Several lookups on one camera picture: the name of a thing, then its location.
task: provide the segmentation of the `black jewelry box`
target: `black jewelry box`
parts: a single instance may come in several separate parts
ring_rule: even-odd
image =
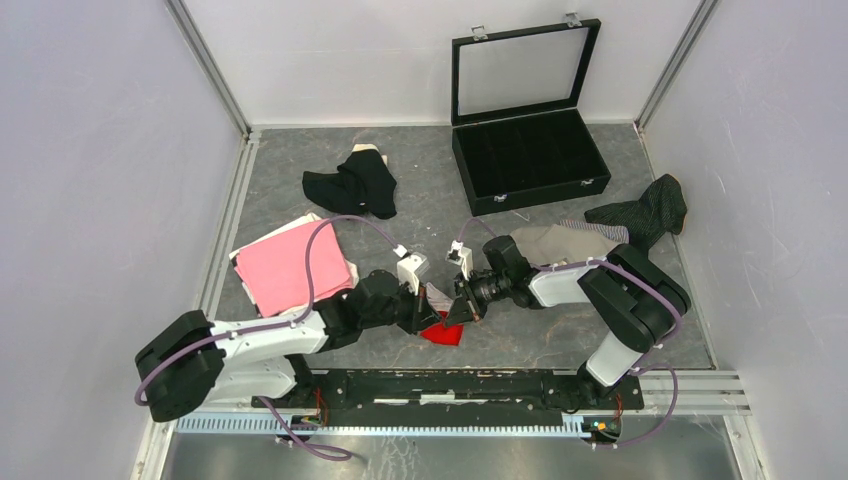
[[[474,216],[604,191],[609,169],[576,108],[600,28],[453,40],[453,152]]]

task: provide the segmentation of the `pink cloth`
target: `pink cloth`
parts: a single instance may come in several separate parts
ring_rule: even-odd
[[[247,285],[260,315],[271,317],[309,301],[306,243],[321,221],[310,222],[248,245],[236,257],[236,273]],[[327,225],[312,242],[310,255],[315,300],[353,288],[336,233]]]

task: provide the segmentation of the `box latch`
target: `box latch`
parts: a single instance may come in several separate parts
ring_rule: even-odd
[[[471,35],[474,36],[474,41],[479,42],[480,40],[488,40],[489,36],[486,35],[486,27],[483,25],[477,25],[476,27],[471,27]]]
[[[562,18],[562,23],[571,28],[583,26],[583,24],[580,23],[580,17],[577,16],[577,12],[566,13],[565,17]]]

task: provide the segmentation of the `orange wire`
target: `orange wire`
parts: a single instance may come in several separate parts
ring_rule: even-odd
[[[620,393],[615,394],[615,401],[618,403],[618,409],[615,411],[615,417],[612,418],[613,422],[620,419],[621,415],[624,413],[624,403],[621,401]]]
[[[327,406],[327,403],[321,398],[321,389],[318,388],[315,391],[315,398],[318,402],[318,412],[321,414],[321,425],[326,427],[327,422],[330,421],[330,407]]]

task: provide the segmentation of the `metal plate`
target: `metal plate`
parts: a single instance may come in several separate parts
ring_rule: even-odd
[[[627,417],[625,438],[645,433],[653,418]],[[673,418],[650,441],[592,451],[562,438],[316,436],[356,457],[327,462],[263,435],[176,434],[169,480],[533,479],[732,480],[740,478],[721,417]]]

